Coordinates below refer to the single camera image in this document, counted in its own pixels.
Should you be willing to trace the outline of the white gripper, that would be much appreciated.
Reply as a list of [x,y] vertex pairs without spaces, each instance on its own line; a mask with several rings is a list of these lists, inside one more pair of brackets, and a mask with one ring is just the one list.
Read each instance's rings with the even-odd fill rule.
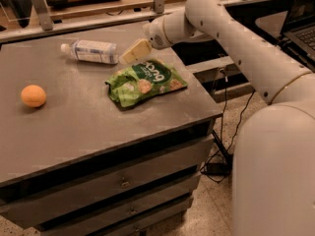
[[164,17],[159,17],[143,25],[143,30],[147,39],[136,40],[123,54],[119,57],[121,64],[134,63],[145,56],[149,55],[154,49],[165,49],[172,43],[167,39],[164,27]]

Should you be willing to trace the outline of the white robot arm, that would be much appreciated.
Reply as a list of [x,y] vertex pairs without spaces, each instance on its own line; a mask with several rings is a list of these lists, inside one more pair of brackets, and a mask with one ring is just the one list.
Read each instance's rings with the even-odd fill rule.
[[199,31],[220,44],[267,104],[235,143],[233,236],[315,236],[315,74],[236,21],[221,0],[187,0],[144,31],[121,62]]

